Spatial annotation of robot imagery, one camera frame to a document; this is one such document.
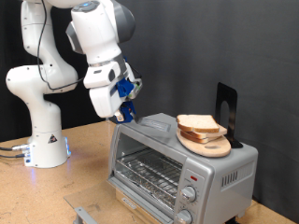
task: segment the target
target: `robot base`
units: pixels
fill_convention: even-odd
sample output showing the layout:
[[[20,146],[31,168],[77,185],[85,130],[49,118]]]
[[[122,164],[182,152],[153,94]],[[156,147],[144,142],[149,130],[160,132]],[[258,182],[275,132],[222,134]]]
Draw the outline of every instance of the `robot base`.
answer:
[[[70,156],[67,138],[62,130],[53,133],[33,133],[28,139],[30,156],[24,158],[25,166],[51,168],[64,164]]]

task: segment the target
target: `red indicator light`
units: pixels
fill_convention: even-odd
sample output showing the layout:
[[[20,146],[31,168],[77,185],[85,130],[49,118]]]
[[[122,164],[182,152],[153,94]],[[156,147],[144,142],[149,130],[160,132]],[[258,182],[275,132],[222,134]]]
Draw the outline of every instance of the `red indicator light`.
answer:
[[[191,179],[194,180],[194,181],[197,181],[197,178],[194,177],[194,176],[191,176]]]

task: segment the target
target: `warning label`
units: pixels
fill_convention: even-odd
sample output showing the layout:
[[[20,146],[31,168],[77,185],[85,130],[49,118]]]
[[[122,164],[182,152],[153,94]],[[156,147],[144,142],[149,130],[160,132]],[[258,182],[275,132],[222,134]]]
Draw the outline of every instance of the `warning label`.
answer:
[[[57,138],[54,136],[54,134],[50,137],[49,143],[57,142]]]

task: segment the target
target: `control panel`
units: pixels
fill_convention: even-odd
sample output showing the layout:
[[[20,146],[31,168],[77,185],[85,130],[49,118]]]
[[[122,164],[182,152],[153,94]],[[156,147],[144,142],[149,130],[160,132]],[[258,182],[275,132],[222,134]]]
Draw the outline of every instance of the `control panel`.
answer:
[[[202,189],[205,179],[187,169],[185,172],[184,188],[179,192],[179,212],[175,216],[175,224],[194,224],[197,213],[201,208]]]

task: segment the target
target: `toaster oven knob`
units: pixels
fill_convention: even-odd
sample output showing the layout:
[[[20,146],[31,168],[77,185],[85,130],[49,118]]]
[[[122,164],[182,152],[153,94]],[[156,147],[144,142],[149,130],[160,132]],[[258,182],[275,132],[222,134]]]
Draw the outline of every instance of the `toaster oven knob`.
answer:
[[[182,210],[176,214],[175,224],[190,224],[192,223],[192,216],[187,210]]]
[[[186,187],[180,191],[180,196],[187,202],[192,203],[196,198],[195,189],[193,189],[193,187]]]

